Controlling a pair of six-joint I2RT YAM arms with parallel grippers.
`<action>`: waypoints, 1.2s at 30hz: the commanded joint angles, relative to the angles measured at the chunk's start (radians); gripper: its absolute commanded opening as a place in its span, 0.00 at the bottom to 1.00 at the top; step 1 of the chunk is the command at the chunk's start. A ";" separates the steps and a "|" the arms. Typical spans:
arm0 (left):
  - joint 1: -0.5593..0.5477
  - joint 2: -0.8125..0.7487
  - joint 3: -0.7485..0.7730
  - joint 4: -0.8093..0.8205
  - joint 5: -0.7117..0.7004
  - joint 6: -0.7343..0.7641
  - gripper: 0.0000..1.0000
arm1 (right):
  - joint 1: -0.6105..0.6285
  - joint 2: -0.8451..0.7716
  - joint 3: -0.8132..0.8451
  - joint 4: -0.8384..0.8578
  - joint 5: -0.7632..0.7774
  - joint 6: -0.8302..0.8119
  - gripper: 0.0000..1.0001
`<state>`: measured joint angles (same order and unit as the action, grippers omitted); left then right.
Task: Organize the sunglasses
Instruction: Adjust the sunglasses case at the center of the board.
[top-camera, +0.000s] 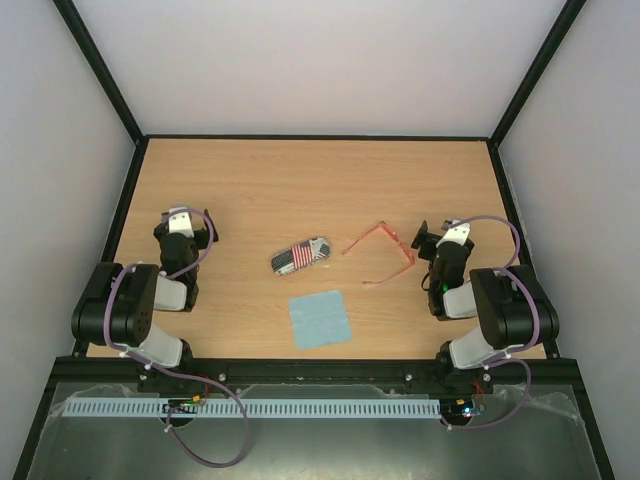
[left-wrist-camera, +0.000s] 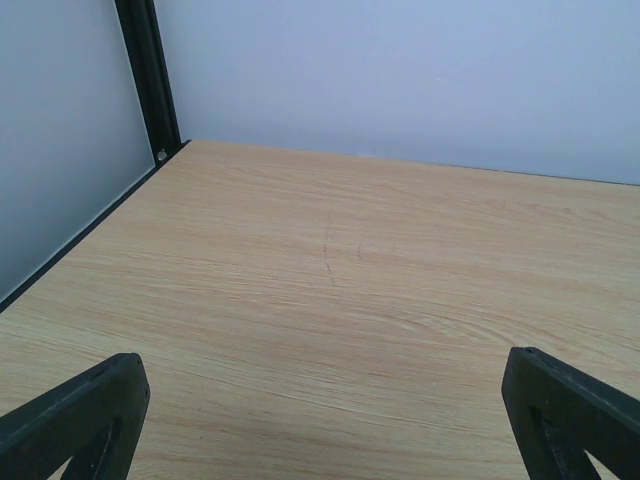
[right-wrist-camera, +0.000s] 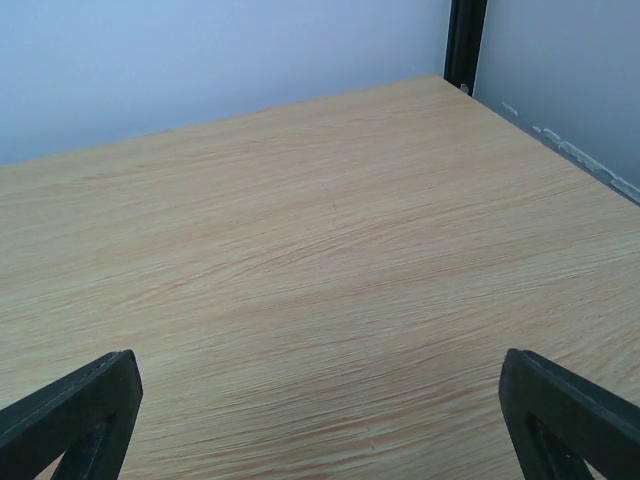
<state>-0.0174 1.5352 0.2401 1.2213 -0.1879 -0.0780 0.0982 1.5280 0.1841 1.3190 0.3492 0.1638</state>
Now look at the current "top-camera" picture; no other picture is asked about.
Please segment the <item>red transparent sunglasses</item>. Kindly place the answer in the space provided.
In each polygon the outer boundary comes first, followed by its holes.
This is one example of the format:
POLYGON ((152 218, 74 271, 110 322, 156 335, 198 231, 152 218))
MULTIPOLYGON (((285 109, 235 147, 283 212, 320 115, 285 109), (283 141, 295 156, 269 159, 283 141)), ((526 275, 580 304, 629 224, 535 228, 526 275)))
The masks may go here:
POLYGON ((367 238, 368 236, 370 236, 371 234, 373 234, 374 232, 376 232, 378 230, 381 230, 381 231, 385 232, 386 235, 394 242, 394 244, 400 248, 400 251, 404 254, 404 256, 407 259, 407 264, 405 266, 403 266, 402 268, 400 268, 398 271, 394 272, 391 275, 388 275, 387 277, 385 277, 385 278, 383 278, 381 280, 364 280, 364 281, 362 281, 363 285, 368 285, 368 286, 381 285, 381 284, 384 284, 386 282, 389 282, 389 281, 391 281, 391 280, 403 275, 405 272, 410 270, 416 263, 416 258, 413 255, 413 253, 411 252, 411 249, 403 241, 400 240, 400 238, 398 237, 398 234, 395 232, 395 230, 385 221, 379 221, 375 225, 373 225, 370 228, 368 228, 367 230, 365 230, 347 248, 345 248, 341 252, 341 254, 342 255, 349 254, 358 243, 360 243, 365 238, 367 238))

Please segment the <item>flag print glasses case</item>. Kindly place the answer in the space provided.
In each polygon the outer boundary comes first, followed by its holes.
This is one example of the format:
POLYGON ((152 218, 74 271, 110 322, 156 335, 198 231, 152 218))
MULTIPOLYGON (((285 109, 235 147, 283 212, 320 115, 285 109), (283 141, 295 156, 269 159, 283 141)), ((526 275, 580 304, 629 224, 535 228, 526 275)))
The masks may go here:
POLYGON ((328 240, 324 237, 315 237, 276 254, 271 259, 271 268, 276 275, 286 276, 326 260, 330 254, 328 240))

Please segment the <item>light blue cleaning cloth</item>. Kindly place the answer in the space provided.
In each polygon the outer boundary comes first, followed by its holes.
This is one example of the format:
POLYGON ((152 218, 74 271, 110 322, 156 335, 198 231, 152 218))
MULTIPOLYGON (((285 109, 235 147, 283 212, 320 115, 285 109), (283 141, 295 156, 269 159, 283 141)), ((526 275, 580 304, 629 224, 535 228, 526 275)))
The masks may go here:
POLYGON ((352 339, 351 325, 339 290, 292 298, 288 311, 298 349, 318 348, 352 339))

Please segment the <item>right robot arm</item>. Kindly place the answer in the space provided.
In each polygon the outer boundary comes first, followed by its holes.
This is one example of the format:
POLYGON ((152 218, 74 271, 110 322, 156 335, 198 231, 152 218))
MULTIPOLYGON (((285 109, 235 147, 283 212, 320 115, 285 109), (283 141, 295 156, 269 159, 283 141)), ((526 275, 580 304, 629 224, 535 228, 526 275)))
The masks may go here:
POLYGON ((442 322, 478 320, 477 327, 445 342, 436 355, 434 380, 443 389, 458 391, 470 381, 471 370, 488 370, 557 338, 556 309, 532 267, 516 262, 521 238, 508 220, 493 215, 453 219, 440 234, 423 222, 411 248, 428 262, 421 288, 431 315, 442 322), (499 222, 512 233, 514 253, 502 267, 467 268, 475 247, 471 224, 480 220, 499 222))

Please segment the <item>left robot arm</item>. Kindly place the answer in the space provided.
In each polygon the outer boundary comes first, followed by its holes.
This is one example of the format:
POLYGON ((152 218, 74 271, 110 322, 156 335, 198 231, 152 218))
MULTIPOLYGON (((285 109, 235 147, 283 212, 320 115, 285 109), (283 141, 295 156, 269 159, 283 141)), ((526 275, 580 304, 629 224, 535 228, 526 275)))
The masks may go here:
POLYGON ((219 241, 218 232, 208 210, 177 206, 162 214, 153 236, 159 264, 96 265, 73 311, 71 332, 79 342, 140 362, 143 378, 155 370, 182 381, 202 380, 193 372, 189 343, 158 327, 153 314, 193 310, 199 266, 219 241))

